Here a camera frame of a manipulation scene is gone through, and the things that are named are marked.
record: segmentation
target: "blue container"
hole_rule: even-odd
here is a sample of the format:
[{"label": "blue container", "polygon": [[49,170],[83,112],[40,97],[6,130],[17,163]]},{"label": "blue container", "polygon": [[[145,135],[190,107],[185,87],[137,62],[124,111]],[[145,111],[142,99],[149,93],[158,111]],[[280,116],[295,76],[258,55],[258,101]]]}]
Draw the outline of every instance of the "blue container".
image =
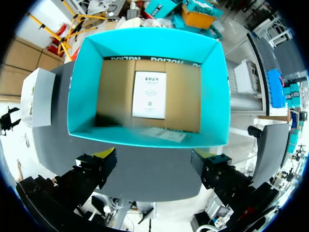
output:
[{"label": "blue container", "polygon": [[267,72],[271,93],[271,105],[274,108],[285,107],[285,95],[280,77],[281,73],[277,69],[272,69]]},{"label": "blue container", "polygon": [[[128,36],[147,38],[149,46],[128,43]],[[104,57],[154,56],[200,63],[201,121],[199,133],[181,142],[140,134],[143,129],[96,127],[98,87]],[[221,43],[203,35],[167,28],[110,30],[84,39],[74,65],[68,100],[68,131],[72,136],[113,144],[192,148],[225,145],[230,125],[230,95]]]},{"label": "blue container", "polygon": [[204,0],[183,0],[183,4],[186,5],[189,11],[200,12],[206,15],[210,15],[212,17],[219,18],[223,14],[223,11],[215,8],[212,4]]},{"label": "blue container", "polygon": [[185,30],[193,33],[200,33],[200,28],[188,27],[183,20],[183,17],[180,14],[175,14],[172,19],[172,23],[174,24],[176,29]]},{"label": "blue container", "polygon": [[164,18],[179,4],[172,0],[151,0],[145,12],[154,18]]}]

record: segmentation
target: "white wall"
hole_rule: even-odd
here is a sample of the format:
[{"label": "white wall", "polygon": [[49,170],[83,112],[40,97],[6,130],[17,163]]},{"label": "white wall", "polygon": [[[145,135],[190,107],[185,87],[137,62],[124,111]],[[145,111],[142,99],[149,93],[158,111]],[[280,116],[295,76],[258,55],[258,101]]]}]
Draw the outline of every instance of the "white wall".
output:
[{"label": "white wall", "polygon": [[[38,1],[29,12],[53,32],[57,32],[63,23],[70,25],[73,17],[68,13],[64,14],[52,0]],[[43,28],[39,29],[39,27],[39,24],[25,16],[19,28],[17,28],[16,34],[37,46],[45,48],[51,42],[51,35]]]},{"label": "white wall", "polygon": [[[7,113],[8,106],[19,108],[19,103],[0,102],[0,116]],[[21,111],[11,114],[12,122],[21,118]],[[29,139],[30,147],[27,148],[25,133]],[[7,136],[0,136],[4,157],[12,176],[18,178],[17,159],[21,162],[21,170],[24,179],[32,176],[36,178],[39,174],[44,178],[54,178],[55,174],[39,164],[32,138],[32,129],[28,128],[23,122],[13,128],[13,131],[6,132]]]}]

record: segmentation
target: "metal frame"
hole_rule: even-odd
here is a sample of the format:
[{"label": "metal frame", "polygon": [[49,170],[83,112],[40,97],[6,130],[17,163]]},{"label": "metal frame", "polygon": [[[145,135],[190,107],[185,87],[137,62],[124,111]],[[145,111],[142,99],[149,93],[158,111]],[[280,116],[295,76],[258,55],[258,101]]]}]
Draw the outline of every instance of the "metal frame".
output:
[{"label": "metal frame", "polygon": [[[259,36],[259,38],[265,38],[272,47],[277,46],[277,44],[285,40],[290,40],[293,38],[291,29],[283,24],[280,16],[275,17],[273,20],[263,25],[255,33]],[[276,41],[282,36],[285,36],[283,40]]]},{"label": "metal frame", "polygon": [[[83,31],[79,31],[79,32],[74,32],[75,29],[77,29],[77,27],[84,21],[84,18],[98,18],[98,19],[106,19],[105,17],[100,17],[100,16],[96,16],[96,15],[86,15],[86,13],[83,11],[83,14],[75,14],[75,12],[70,8],[70,6],[64,1],[62,0],[62,3],[67,7],[67,9],[71,12],[71,14],[73,15],[73,19],[70,25],[70,30],[69,33],[66,37],[60,38],[56,33],[54,33],[53,31],[51,31],[46,25],[44,25],[42,22],[40,22],[36,17],[34,17],[33,15],[31,15],[30,13],[26,13],[27,16],[29,16],[33,21],[35,21],[37,24],[40,25],[40,28],[44,28],[44,30],[46,30],[48,33],[50,33],[53,37],[55,37],[58,41],[59,41],[59,46],[58,46],[58,55],[60,55],[61,53],[65,53],[67,55],[67,57],[69,58],[70,61],[72,61],[72,57],[70,56],[68,49],[72,49],[72,47],[68,44],[69,39],[72,36],[76,36],[79,35],[81,33],[90,31],[90,30],[95,30],[97,28],[90,28],[90,29],[86,29]],[[78,25],[73,29],[73,24],[75,22],[75,20],[78,22]]]},{"label": "metal frame", "polygon": [[266,103],[266,92],[265,92],[265,85],[267,85],[267,82],[263,78],[262,71],[264,72],[264,70],[261,70],[261,66],[260,66],[260,64],[258,62],[258,58],[257,58],[258,54],[256,54],[256,52],[253,48],[253,41],[250,41],[249,37],[250,37],[250,35],[247,34],[247,36],[242,41],[240,41],[236,46],[234,46],[227,53],[225,53],[225,58],[228,56],[228,54],[230,54],[231,52],[233,52],[234,50],[239,48],[244,43],[249,44],[250,49],[252,50],[253,57],[254,57],[254,60],[252,60],[252,61],[256,65],[256,69],[257,69],[258,77],[259,77],[259,82],[260,82],[260,85],[261,85],[262,109],[257,110],[257,111],[236,110],[236,111],[231,111],[231,113],[232,114],[240,114],[240,115],[261,115],[261,116],[265,116],[265,115],[267,115],[267,103]]}]

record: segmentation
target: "cardboard box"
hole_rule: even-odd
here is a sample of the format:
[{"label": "cardboard box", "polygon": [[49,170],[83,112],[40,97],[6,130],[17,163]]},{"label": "cardboard box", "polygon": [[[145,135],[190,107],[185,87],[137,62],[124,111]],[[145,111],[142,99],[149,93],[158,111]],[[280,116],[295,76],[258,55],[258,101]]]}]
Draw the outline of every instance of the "cardboard box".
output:
[{"label": "cardboard box", "polygon": [[151,0],[145,12],[154,18],[164,18],[179,4],[173,0]]},{"label": "cardboard box", "polygon": [[[132,34],[137,38],[147,37],[147,44],[151,46],[127,43],[128,35]],[[161,62],[138,65],[147,58]],[[123,61],[125,68],[119,63],[112,65],[112,61],[115,60]],[[178,70],[180,65],[177,64],[186,68],[180,71]],[[175,69],[180,73],[172,75],[171,78],[167,77],[167,81],[173,78],[176,82],[182,80],[182,84],[178,87],[173,86],[175,82],[172,85],[167,82],[167,105],[172,107],[166,107],[166,119],[133,118],[131,113],[120,115],[119,112],[130,111],[132,107],[130,103],[134,84],[133,81],[128,82],[129,74],[134,73],[134,68],[140,71],[151,68],[154,71],[154,68],[161,65],[165,65],[167,73],[170,72],[169,69]],[[171,118],[167,121],[169,111],[173,115],[188,113],[180,124],[183,126],[184,123],[191,123],[188,118],[192,118],[190,115],[192,112],[183,107],[179,108],[173,101],[178,101],[174,97],[177,93],[185,105],[189,105],[188,102],[198,102],[193,100],[196,99],[196,93],[187,92],[193,82],[191,76],[195,76],[194,72],[198,70],[196,67],[200,67],[200,88],[195,89],[196,93],[200,92],[200,104],[197,103],[200,107],[199,133],[186,132],[192,131],[189,129],[175,132],[154,128],[162,127],[162,121],[168,123],[169,128],[173,128],[174,123],[177,123],[175,127],[179,125],[179,120]],[[118,73],[114,75],[113,83],[101,78],[108,69]],[[113,101],[102,101],[100,107],[111,114],[117,112],[114,114],[117,119],[114,124],[96,117],[98,100],[101,98],[99,93],[105,94],[106,98],[113,98]],[[100,142],[165,148],[224,145],[227,143],[229,132],[230,96],[221,43],[203,35],[167,28],[129,28],[87,36],[72,73],[67,119],[70,135]],[[96,124],[98,121],[104,125],[98,126]],[[143,124],[154,127],[142,128]]]},{"label": "cardboard box", "polygon": [[204,0],[183,0],[183,4],[189,11],[199,12],[209,16],[219,18],[223,14],[223,11]]},{"label": "cardboard box", "polygon": [[182,17],[187,26],[200,29],[208,29],[216,19],[207,14],[189,11],[185,5],[182,5]]},{"label": "cardboard box", "polygon": [[[95,14],[94,16],[102,16],[102,17],[104,17],[105,16],[105,12]],[[95,26],[99,25],[102,22],[103,22],[103,20],[99,19],[99,18],[89,18],[88,20],[86,20],[83,23],[82,27],[85,28],[85,29],[89,29],[89,28],[92,28],[92,27],[95,27]]]},{"label": "cardboard box", "polygon": [[172,19],[172,23],[174,24],[175,28],[179,29],[179,30],[185,30],[185,31],[189,31],[189,32],[192,32],[192,33],[200,33],[201,32],[200,28],[188,27],[184,23],[184,20],[183,20],[183,18],[180,14],[174,14],[173,19]]},{"label": "cardboard box", "polygon": [[[165,119],[132,116],[135,73],[138,71],[166,73]],[[96,124],[199,132],[199,90],[199,67],[150,60],[106,60],[100,76]]]}]

